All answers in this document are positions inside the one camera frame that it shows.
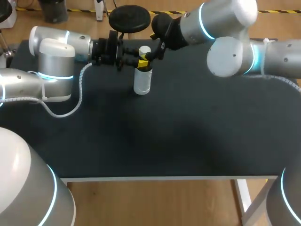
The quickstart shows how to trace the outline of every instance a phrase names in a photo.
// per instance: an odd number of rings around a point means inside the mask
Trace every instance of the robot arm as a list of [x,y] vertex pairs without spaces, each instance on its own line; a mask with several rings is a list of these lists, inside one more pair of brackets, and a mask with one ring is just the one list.
[[0,70],[3,102],[38,99],[61,102],[71,96],[75,50],[53,39],[44,39],[39,49],[39,71]]

